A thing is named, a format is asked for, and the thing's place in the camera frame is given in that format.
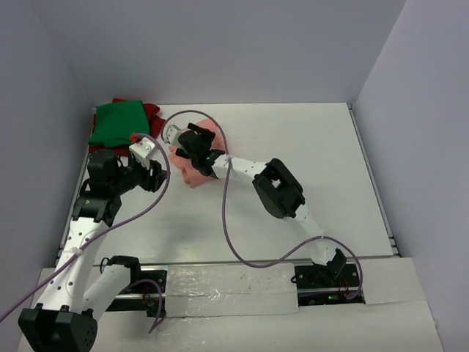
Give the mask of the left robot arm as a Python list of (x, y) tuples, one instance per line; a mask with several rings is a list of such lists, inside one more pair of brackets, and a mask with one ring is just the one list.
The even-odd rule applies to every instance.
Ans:
[(167, 172), (155, 152), (149, 142), (134, 144), (126, 164), (111, 150), (90, 154), (57, 267), (41, 286), (35, 307), (23, 309), (18, 319), (33, 351), (90, 351), (98, 321), (115, 297), (142, 286), (139, 259), (128, 256), (112, 257), (92, 286), (86, 284), (101, 243), (117, 227), (121, 196), (136, 187), (166, 188)]

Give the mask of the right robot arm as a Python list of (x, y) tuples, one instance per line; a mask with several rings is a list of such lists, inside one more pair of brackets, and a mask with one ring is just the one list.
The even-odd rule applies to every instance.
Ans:
[[(234, 256), (250, 268), (273, 267), (307, 246), (312, 265), (317, 268), (318, 277), (325, 286), (333, 287), (344, 277), (346, 256), (345, 245), (327, 236), (311, 215), (303, 187), (289, 171), (283, 161), (273, 158), (268, 162), (249, 161), (229, 154), (228, 148), (212, 147), (215, 132), (190, 123), (185, 131), (174, 125), (166, 133), (175, 155), (189, 160), (191, 166), (202, 176), (224, 181), (222, 198), (222, 227), (228, 247)], [(275, 219), (293, 224), (302, 241), (282, 257), (271, 263), (255, 264), (242, 258), (229, 237), (226, 206), (229, 180), (232, 175), (250, 183), (263, 208)]]

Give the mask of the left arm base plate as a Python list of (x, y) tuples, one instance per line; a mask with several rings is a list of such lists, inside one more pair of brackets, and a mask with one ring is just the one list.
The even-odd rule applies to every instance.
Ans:
[(140, 279), (145, 282), (123, 290), (106, 312), (144, 312), (148, 318), (156, 318), (161, 305), (159, 317), (165, 317), (167, 273), (167, 266), (144, 266)]

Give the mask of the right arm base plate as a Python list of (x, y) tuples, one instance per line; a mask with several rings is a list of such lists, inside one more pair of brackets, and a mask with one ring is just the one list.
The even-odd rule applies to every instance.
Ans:
[(290, 282), (296, 285), (300, 307), (364, 304), (361, 293), (349, 298), (360, 282), (356, 264), (346, 264), (336, 279), (324, 275), (318, 265), (296, 265), (294, 269)]

